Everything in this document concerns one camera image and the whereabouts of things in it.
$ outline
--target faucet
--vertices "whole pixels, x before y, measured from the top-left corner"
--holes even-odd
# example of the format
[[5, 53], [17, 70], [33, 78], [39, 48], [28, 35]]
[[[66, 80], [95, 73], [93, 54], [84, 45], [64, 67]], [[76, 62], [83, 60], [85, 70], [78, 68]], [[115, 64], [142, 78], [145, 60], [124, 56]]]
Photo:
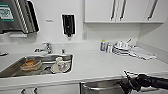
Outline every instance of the faucet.
[[52, 47], [51, 47], [51, 43], [42, 43], [45, 44], [46, 47], [44, 49], [35, 49], [34, 52], [42, 52], [42, 51], [47, 51], [48, 54], [52, 54]]

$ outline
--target soap dispenser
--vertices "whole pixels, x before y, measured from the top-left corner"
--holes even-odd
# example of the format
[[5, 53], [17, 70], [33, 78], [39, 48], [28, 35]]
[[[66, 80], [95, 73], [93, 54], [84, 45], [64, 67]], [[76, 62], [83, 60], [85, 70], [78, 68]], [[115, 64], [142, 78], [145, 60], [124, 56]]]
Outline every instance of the soap dispenser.
[[75, 19], [74, 15], [62, 15], [64, 34], [69, 38], [75, 34]]

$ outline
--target sink basin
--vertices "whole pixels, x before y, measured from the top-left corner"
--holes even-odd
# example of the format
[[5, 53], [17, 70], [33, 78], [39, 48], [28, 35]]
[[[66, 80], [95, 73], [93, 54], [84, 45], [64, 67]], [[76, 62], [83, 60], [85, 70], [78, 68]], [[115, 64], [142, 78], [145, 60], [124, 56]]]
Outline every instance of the sink basin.
[[[47, 56], [27, 56], [19, 59], [14, 64], [6, 68], [0, 73], [0, 78], [6, 77], [18, 77], [18, 76], [32, 76], [32, 75], [44, 75], [44, 74], [53, 74], [51, 71], [51, 67], [56, 62], [57, 57], [62, 57], [63, 61], [70, 61], [69, 68], [61, 73], [68, 73], [71, 71], [72, 67], [72, 57], [73, 55], [47, 55]], [[40, 60], [42, 62], [41, 67], [38, 70], [33, 71], [23, 71], [21, 70], [21, 66], [28, 60]]]

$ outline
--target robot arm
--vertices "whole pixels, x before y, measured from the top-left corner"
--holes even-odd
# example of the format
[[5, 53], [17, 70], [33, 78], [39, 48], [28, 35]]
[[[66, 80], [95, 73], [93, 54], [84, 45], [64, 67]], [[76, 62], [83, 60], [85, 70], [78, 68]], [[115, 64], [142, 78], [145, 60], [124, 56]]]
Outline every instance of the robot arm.
[[129, 94], [132, 90], [140, 91], [141, 87], [154, 87], [168, 90], [168, 79], [151, 77], [145, 74], [137, 75], [138, 76], [135, 78], [131, 78], [129, 75], [127, 75], [126, 82], [117, 82], [117, 84], [119, 84], [122, 87], [125, 94]]

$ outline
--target white wall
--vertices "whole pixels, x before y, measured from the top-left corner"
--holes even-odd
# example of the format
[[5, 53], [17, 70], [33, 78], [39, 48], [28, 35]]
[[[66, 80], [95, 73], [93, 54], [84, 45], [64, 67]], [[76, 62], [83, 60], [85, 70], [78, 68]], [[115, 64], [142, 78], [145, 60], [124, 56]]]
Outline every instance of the white wall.
[[[35, 7], [40, 31], [30, 34], [28, 38], [10, 38], [8, 34], [0, 35], [0, 45], [81, 43], [106, 41], [127, 41], [135, 44], [140, 32], [140, 24], [85, 24], [83, 23], [82, 0], [31, 0]], [[75, 14], [76, 34], [69, 41], [63, 34], [62, 14]]]
[[168, 63], [168, 19], [163, 24], [142, 24], [137, 45]]

